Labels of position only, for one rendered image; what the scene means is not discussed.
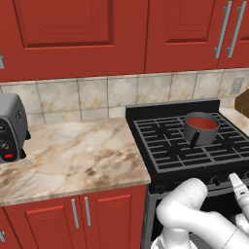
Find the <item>grey toaster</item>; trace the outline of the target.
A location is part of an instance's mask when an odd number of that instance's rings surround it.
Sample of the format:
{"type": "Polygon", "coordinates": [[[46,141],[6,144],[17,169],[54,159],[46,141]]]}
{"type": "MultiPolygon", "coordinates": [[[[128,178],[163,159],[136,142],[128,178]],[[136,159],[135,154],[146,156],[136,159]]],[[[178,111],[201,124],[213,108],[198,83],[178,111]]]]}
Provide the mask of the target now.
{"type": "Polygon", "coordinates": [[[25,159],[23,144],[30,138],[20,97],[16,93],[0,93],[0,163],[25,159]]]}

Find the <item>grey wall socket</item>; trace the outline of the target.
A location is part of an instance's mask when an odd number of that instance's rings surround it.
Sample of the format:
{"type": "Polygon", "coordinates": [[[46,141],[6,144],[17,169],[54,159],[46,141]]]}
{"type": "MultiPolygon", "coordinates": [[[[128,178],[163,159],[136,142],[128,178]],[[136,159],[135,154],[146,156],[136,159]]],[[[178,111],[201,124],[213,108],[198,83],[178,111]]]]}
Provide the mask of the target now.
{"type": "Polygon", "coordinates": [[[243,85],[244,78],[243,77],[237,77],[232,80],[231,84],[231,91],[230,94],[239,94],[241,87],[243,85]]]}

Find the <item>red marinara sauce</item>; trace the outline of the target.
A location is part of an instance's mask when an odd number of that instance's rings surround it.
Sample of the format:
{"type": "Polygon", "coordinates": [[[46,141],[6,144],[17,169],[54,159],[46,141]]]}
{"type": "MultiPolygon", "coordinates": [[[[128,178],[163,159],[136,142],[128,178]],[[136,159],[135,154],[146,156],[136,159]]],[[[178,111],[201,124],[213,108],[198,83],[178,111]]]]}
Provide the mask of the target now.
{"type": "Polygon", "coordinates": [[[187,118],[187,122],[189,125],[201,129],[214,129],[218,126],[214,121],[205,117],[190,117],[187,118]]]}

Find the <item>black gas stove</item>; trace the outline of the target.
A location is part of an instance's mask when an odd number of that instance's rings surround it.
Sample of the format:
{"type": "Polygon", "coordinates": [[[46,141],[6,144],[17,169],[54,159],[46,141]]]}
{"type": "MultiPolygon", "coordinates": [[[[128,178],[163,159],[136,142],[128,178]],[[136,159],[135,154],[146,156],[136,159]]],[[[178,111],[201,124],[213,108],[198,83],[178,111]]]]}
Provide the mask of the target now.
{"type": "Polygon", "coordinates": [[[197,178],[207,189],[231,187],[229,175],[236,173],[249,188],[249,136],[220,111],[218,98],[133,105],[125,108],[125,118],[151,177],[146,187],[156,194],[155,185],[170,193],[182,182],[197,178]],[[184,120],[192,112],[213,115],[220,122],[216,138],[207,146],[193,149],[184,137],[184,120]],[[211,179],[220,175],[216,186],[211,179]]]}

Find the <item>brown wooden block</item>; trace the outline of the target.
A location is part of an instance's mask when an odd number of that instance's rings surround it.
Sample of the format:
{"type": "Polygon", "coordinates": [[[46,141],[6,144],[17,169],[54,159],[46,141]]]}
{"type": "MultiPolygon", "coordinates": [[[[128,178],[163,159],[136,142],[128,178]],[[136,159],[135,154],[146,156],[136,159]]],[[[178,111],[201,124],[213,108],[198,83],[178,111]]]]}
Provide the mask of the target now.
{"type": "Polygon", "coordinates": [[[234,109],[249,119],[249,89],[235,99],[234,109]]]}

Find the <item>red lower cupboard door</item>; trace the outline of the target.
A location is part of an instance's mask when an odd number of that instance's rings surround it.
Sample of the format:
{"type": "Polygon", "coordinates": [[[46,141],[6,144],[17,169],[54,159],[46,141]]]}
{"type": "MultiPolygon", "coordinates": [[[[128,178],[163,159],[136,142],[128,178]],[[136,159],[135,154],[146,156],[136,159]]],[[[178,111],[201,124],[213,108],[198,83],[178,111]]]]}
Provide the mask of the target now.
{"type": "Polygon", "coordinates": [[[80,200],[76,196],[11,205],[5,208],[22,249],[86,249],[80,200]],[[76,229],[71,199],[76,199],[76,229]]]}
{"type": "Polygon", "coordinates": [[[88,249],[140,249],[146,186],[80,196],[88,249]],[[88,227],[84,197],[89,198],[88,227]]]}
{"type": "Polygon", "coordinates": [[[0,249],[15,249],[12,230],[2,208],[0,208],[0,230],[5,232],[6,238],[6,242],[0,240],[0,249]]]}

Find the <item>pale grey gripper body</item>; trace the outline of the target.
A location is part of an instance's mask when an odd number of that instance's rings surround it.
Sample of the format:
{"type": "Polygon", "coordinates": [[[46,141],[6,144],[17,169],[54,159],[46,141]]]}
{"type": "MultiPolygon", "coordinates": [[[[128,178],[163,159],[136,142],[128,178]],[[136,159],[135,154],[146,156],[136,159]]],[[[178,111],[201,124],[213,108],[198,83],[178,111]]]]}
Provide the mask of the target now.
{"type": "Polygon", "coordinates": [[[249,189],[236,173],[230,174],[229,178],[238,205],[243,211],[249,211],[249,189]]]}

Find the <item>wide red upper cupboard door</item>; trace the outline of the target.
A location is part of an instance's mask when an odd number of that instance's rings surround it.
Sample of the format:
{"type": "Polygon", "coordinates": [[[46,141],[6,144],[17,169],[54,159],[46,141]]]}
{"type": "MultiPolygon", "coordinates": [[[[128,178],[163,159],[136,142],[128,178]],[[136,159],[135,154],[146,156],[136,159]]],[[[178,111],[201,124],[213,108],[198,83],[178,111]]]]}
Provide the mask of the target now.
{"type": "Polygon", "coordinates": [[[0,0],[0,82],[139,74],[149,0],[0,0]]]}

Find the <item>black oven door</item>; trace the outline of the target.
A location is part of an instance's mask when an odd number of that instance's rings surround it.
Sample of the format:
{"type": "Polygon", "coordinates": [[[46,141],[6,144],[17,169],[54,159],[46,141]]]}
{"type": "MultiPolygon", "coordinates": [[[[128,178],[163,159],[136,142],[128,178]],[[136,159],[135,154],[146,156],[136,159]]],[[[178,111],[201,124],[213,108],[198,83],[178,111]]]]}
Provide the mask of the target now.
{"type": "MultiPolygon", "coordinates": [[[[151,249],[152,243],[162,232],[162,224],[157,218],[156,209],[166,195],[167,193],[151,194],[149,190],[146,190],[140,249],[151,249]]],[[[201,210],[219,212],[249,235],[249,222],[241,215],[242,210],[236,202],[232,187],[217,190],[208,189],[208,195],[201,206],[201,210]]]]}

